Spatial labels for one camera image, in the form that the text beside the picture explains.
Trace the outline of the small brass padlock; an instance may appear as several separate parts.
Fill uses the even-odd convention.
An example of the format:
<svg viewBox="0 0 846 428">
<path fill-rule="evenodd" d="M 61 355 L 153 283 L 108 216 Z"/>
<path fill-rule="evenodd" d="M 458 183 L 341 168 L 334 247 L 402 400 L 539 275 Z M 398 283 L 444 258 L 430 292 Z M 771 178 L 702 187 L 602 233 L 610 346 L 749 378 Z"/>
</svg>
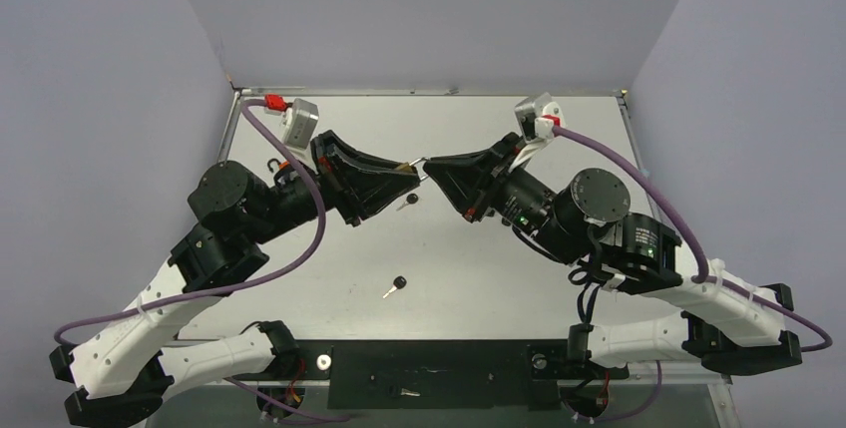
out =
<svg viewBox="0 0 846 428">
<path fill-rule="evenodd" d="M 419 179 L 420 182 L 424 182 L 429 178 L 429 176 L 423 170 L 418 170 L 417 167 L 419 165 L 424 164 L 427 161 L 428 161 L 427 157 L 421 157 L 421 158 L 415 159 L 413 161 L 401 163 L 401 164 L 399 164 L 398 166 L 395 167 L 395 170 L 407 172 L 407 173 L 414 173 L 418 176 L 418 179 Z"/>
</svg>

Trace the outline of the black-headed key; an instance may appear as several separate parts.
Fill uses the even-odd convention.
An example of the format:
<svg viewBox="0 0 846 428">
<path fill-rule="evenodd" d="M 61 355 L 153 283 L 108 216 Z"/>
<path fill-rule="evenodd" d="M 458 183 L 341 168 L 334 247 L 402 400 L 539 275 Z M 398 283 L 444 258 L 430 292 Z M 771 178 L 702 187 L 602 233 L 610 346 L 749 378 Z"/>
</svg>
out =
<svg viewBox="0 0 846 428">
<path fill-rule="evenodd" d="M 405 209 L 408 206 L 413 206 L 419 202 L 419 196 L 417 194 L 408 194 L 405 198 L 405 201 L 396 209 L 398 212 Z"/>
<path fill-rule="evenodd" d="M 382 298 L 385 299 L 392 293 L 403 289 L 407 285 L 407 279 L 403 275 L 396 276 L 393 281 L 391 287 L 382 295 Z"/>
</svg>

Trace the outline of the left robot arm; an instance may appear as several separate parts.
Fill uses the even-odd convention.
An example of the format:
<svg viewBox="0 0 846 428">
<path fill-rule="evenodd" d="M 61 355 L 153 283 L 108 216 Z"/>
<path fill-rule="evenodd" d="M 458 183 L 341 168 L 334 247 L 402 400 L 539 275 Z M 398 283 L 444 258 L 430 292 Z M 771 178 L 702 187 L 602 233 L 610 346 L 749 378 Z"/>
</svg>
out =
<svg viewBox="0 0 846 428">
<path fill-rule="evenodd" d="M 188 198 L 196 225 L 129 316 L 51 353 L 56 378 L 75 386 L 64 403 L 71 424 L 130 427 L 183 391 L 242 374 L 284 378 L 299 369 L 297 342 L 281 321 L 258 321 L 195 346 L 174 348 L 172 340 L 267 264 L 264 243 L 329 211 L 357 226 L 420 184 L 411 164 L 357 151 L 329 131 L 309 149 L 314 167 L 295 157 L 271 160 L 271 183 L 236 161 L 206 170 Z"/>
</svg>

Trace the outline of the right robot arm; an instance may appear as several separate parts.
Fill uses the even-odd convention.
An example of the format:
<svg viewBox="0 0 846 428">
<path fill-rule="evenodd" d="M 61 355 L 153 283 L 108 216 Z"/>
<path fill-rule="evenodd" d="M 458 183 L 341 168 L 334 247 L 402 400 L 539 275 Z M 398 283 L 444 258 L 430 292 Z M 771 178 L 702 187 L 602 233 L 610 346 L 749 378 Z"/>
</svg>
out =
<svg viewBox="0 0 846 428">
<path fill-rule="evenodd" d="M 792 306 L 787 286 L 744 288 L 728 278 L 695 283 L 680 267 L 681 237 L 634 213 L 615 174 L 584 169 L 554 191 L 518 164 L 523 146 L 509 134 L 487 150 L 436 157 L 423 169 L 462 218 L 497 214 L 529 248 L 570 268 L 569 281 L 581 290 L 578 320 L 562 350 L 571 372 L 695 361 L 716 373 L 751 376 L 801 363 L 799 339 L 783 323 Z M 659 299 L 675 313 L 602 326 L 594 316 L 603 289 Z"/>
</svg>

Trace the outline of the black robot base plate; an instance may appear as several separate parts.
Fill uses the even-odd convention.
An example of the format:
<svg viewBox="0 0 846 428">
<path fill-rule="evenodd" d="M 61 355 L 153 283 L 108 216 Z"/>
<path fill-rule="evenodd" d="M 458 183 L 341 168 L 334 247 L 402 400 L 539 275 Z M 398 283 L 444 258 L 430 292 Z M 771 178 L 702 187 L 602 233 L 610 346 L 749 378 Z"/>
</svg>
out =
<svg viewBox="0 0 846 428">
<path fill-rule="evenodd" d="M 328 384 L 327 408 L 556 409 L 569 385 L 625 380 L 626 368 L 567 361 L 564 339 L 301 340 L 279 370 L 245 374 L 264 386 L 297 377 Z M 391 398 L 390 385 L 420 397 Z"/>
</svg>

